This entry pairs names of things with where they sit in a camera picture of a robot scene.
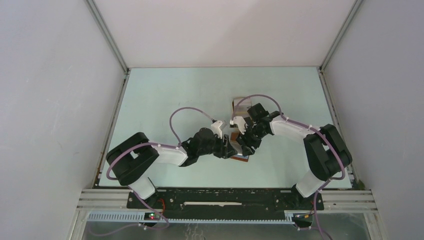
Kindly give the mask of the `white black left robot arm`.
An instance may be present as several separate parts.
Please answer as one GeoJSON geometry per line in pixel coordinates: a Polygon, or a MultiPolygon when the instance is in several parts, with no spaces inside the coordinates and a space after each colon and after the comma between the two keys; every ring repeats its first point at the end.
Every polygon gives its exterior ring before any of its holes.
{"type": "Polygon", "coordinates": [[[143,132],[137,132],[107,153],[106,178],[129,187],[145,208],[153,208],[158,202],[157,189],[145,174],[153,164],[188,167],[202,156],[228,159],[237,153],[227,134],[219,137],[205,127],[179,146],[151,142],[143,132]]]}

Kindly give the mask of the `brown leather card holder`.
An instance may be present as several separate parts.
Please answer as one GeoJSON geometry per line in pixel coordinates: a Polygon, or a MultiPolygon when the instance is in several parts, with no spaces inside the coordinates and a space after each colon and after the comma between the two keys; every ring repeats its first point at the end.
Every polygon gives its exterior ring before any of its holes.
{"type": "Polygon", "coordinates": [[[230,158],[233,160],[237,160],[237,161],[241,161],[241,162],[248,162],[249,161],[249,157],[248,156],[244,156],[243,152],[242,152],[242,147],[240,146],[240,144],[236,141],[237,137],[239,136],[239,132],[238,131],[233,131],[230,134],[230,139],[229,142],[231,144],[231,146],[236,150],[237,154],[231,156],[230,158]]]}

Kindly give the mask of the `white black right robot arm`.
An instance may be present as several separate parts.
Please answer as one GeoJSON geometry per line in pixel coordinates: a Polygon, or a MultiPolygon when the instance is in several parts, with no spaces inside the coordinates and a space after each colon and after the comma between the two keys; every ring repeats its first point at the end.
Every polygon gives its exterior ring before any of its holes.
{"type": "Polygon", "coordinates": [[[247,110],[248,116],[233,115],[230,125],[237,127],[236,141],[244,156],[253,155],[267,135],[285,136],[304,146],[309,170],[292,188],[291,204],[304,209],[311,195],[336,174],[345,173],[353,161],[352,155],[337,128],[332,124],[315,127],[297,122],[276,110],[268,112],[257,103],[247,110]]]}

